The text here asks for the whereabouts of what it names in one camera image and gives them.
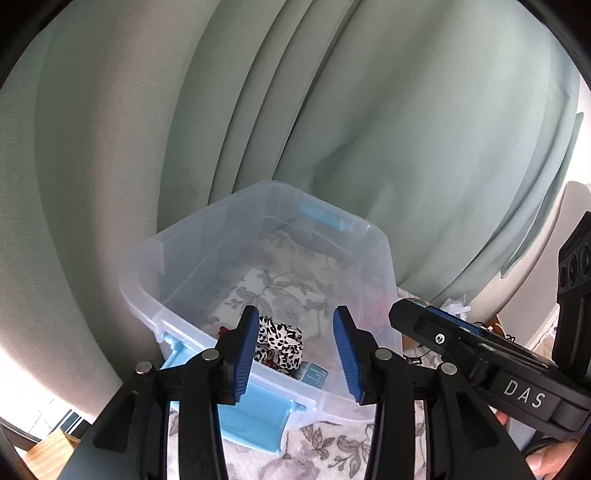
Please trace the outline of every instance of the curtain fold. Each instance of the curtain fold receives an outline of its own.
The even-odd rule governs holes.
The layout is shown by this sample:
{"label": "curtain fold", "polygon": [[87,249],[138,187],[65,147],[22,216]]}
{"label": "curtain fold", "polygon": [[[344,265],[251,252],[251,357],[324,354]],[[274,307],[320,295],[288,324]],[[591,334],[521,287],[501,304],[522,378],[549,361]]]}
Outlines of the curtain fold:
{"label": "curtain fold", "polygon": [[552,41],[543,121],[522,182],[489,241],[462,273],[434,299],[435,303],[442,303],[450,297],[459,298],[464,294],[471,300],[499,271],[506,271],[511,262],[517,260],[511,259],[520,245],[523,245],[519,254],[522,255],[533,243],[543,225],[538,221],[532,231],[535,219],[547,218],[553,204],[550,200],[556,198],[558,193],[556,185],[550,191],[554,179],[557,175],[561,176],[559,189],[570,162],[580,128],[580,121],[576,119],[578,94],[579,72],[558,41]]}
{"label": "curtain fold", "polygon": [[207,206],[240,91],[285,0],[221,0],[195,51],[168,136],[158,199],[164,229]]}
{"label": "curtain fold", "polygon": [[232,194],[242,157],[273,75],[311,3],[312,0],[287,0],[261,44],[228,126],[217,161],[209,203]]}
{"label": "curtain fold", "polygon": [[287,46],[259,111],[233,191],[272,178],[309,88],[359,0],[315,0]]}

